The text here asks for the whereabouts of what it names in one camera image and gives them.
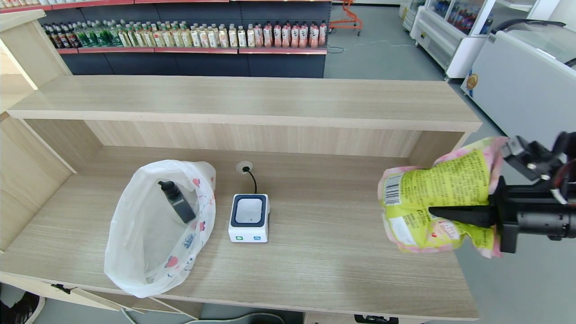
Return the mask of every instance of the orange shopping basket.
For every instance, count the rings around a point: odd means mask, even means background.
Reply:
[[[350,11],[350,6],[354,0],[343,0],[342,2],[342,10],[344,11],[344,19],[336,20],[330,22],[330,30],[332,32],[334,28],[346,28],[346,29],[358,29],[358,36],[360,36],[360,32],[362,31],[362,20],[356,16],[355,13]]]

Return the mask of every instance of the black bottle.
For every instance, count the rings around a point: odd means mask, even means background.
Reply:
[[[54,39],[50,35],[50,31],[48,30],[48,24],[44,24],[44,31],[46,32],[46,35],[48,36],[48,38],[52,42],[52,45],[54,45],[55,48],[58,48],[58,45],[54,42]]]
[[[160,181],[158,184],[166,195],[166,199],[184,223],[188,223],[196,218],[196,213],[194,213],[192,206],[188,203],[186,198],[184,198],[180,188],[178,188],[173,181]]]

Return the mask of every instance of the barcode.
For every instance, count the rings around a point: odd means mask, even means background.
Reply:
[[[400,183],[404,174],[390,176],[384,183],[384,205],[400,205]]]

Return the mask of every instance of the red heart print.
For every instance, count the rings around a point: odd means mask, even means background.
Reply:
[[[176,258],[176,257],[174,257],[174,256],[171,255],[171,256],[168,258],[168,262],[166,263],[166,265],[164,265],[164,267],[165,267],[165,268],[170,268],[170,267],[173,267],[173,266],[175,266],[175,265],[177,265],[177,264],[178,264],[178,258]]]

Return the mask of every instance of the yellow snack bag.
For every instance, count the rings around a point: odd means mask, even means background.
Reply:
[[[487,205],[498,184],[500,147],[506,141],[485,138],[440,157],[430,169],[386,170],[378,183],[378,199],[388,238],[402,251],[434,253],[458,248],[469,236],[483,256],[500,256],[495,228],[436,217],[428,207]]]

